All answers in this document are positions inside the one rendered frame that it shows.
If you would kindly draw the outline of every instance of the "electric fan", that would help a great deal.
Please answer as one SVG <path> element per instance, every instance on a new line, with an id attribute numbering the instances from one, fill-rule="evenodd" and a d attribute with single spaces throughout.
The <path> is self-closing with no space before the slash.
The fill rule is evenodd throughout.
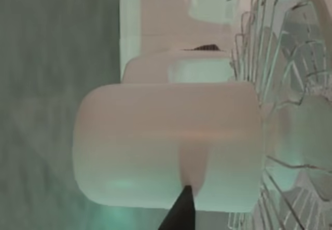
<path id="1" fill-rule="evenodd" d="M 151 12 L 158 1 L 144 3 L 143 33 L 121 41 L 122 83 L 81 104 L 80 189 L 104 205 L 170 209 L 162 230 L 195 229 L 195 209 L 229 213 L 230 229 L 331 228 L 332 76 L 314 4 L 251 0 L 230 57 L 220 45 L 233 18 L 211 27 L 204 9 L 182 14 L 172 0 L 181 19 L 168 28 Z"/>
<path id="2" fill-rule="evenodd" d="M 237 80 L 255 85 L 265 167 L 249 214 L 230 229 L 332 229 L 332 76 L 310 0 L 252 0 L 236 36 Z"/>

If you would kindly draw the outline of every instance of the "gray surface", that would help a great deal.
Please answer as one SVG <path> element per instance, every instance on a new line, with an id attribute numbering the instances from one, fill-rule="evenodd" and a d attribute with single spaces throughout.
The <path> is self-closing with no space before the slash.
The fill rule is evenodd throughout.
<path id="1" fill-rule="evenodd" d="M 0 229 L 156 229 L 164 210 L 96 205 L 71 133 L 90 90 L 119 81 L 119 0 L 0 0 Z M 198 229 L 225 218 L 199 213 Z"/>

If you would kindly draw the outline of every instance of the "dark vent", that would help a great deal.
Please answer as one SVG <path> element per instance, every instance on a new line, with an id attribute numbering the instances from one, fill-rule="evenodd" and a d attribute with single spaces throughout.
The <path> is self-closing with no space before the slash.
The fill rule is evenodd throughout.
<path id="1" fill-rule="evenodd" d="M 194 49 L 185 49 L 186 51 L 221 51 L 216 44 L 203 45 Z"/>

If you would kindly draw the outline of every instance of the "green-gray background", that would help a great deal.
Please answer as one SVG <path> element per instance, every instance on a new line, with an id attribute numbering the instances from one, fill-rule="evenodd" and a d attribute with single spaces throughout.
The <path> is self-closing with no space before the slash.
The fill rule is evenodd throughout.
<path id="1" fill-rule="evenodd" d="M 0 0 L 0 229 L 155 230 L 164 210 L 102 207 L 77 189 L 75 113 L 119 82 L 119 0 Z M 198 213 L 198 230 L 225 216 Z"/>

